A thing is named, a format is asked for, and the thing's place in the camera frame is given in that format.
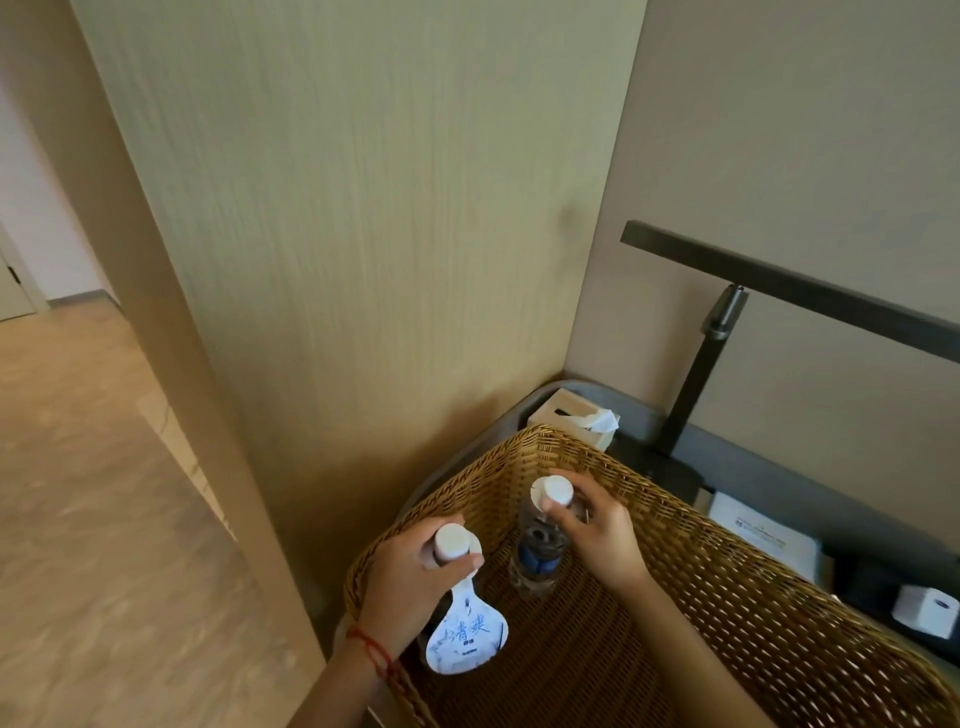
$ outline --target red string bracelet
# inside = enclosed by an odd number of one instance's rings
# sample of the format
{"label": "red string bracelet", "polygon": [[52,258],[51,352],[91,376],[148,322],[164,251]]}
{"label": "red string bracelet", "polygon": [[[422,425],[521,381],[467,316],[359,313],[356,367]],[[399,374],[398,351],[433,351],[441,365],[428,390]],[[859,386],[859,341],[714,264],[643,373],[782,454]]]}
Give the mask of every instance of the red string bracelet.
{"label": "red string bracelet", "polygon": [[380,644],[377,640],[357,626],[352,626],[349,630],[347,630],[347,637],[355,637],[364,644],[364,648],[367,651],[367,657],[370,658],[374,669],[376,669],[377,677],[379,677],[381,680],[387,680],[396,675],[396,672],[400,669],[399,663],[390,656],[390,653],[387,652],[386,647]]}

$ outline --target hand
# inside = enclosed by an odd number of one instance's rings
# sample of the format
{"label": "hand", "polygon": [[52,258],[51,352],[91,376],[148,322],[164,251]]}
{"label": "hand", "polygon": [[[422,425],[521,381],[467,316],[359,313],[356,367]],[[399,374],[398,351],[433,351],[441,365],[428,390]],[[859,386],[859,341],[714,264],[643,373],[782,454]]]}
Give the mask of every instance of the hand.
{"label": "hand", "polygon": [[382,644],[394,659],[426,626],[441,597],[483,564],[467,554],[430,570],[420,550],[444,523],[463,525],[462,514],[424,519],[376,550],[357,626]]}
{"label": "hand", "polygon": [[650,573],[636,545],[634,523],[626,506],[590,475],[556,469],[550,472],[573,483],[590,506],[590,523],[582,523],[548,497],[540,504],[543,512],[569,536],[590,573],[621,600],[642,587]]}

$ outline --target hallway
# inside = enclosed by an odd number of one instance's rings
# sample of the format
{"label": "hallway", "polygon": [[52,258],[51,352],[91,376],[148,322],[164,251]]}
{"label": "hallway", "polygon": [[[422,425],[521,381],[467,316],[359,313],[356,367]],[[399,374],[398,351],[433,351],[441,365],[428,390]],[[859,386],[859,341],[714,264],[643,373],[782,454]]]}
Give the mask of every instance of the hallway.
{"label": "hallway", "polygon": [[0,726],[281,726],[307,689],[137,411],[106,299],[0,322]]}

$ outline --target white bottle cap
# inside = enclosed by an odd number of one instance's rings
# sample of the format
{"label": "white bottle cap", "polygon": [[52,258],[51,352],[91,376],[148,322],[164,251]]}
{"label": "white bottle cap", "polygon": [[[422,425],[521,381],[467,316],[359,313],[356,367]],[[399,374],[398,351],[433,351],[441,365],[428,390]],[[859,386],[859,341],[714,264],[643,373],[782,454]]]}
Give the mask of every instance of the white bottle cap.
{"label": "white bottle cap", "polygon": [[459,523],[445,523],[433,537],[433,554],[438,563],[459,559],[469,553],[472,534]]}
{"label": "white bottle cap", "polygon": [[530,499],[534,501],[539,511],[543,510],[540,508],[540,499],[544,496],[565,508],[573,500],[573,484],[562,475],[539,477],[530,487]]}

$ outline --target person's left hand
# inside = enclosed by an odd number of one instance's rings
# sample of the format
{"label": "person's left hand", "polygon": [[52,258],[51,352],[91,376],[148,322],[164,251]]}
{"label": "person's left hand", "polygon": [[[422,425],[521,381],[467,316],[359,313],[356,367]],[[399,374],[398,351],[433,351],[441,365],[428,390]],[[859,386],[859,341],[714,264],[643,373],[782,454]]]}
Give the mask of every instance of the person's left hand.
{"label": "person's left hand", "polygon": [[483,564],[480,554],[467,554],[433,570],[420,560],[423,545],[444,523],[463,522],[463,514],[424,519],[376,550],[357,626],[393,659],[426,626],[441,597]]}

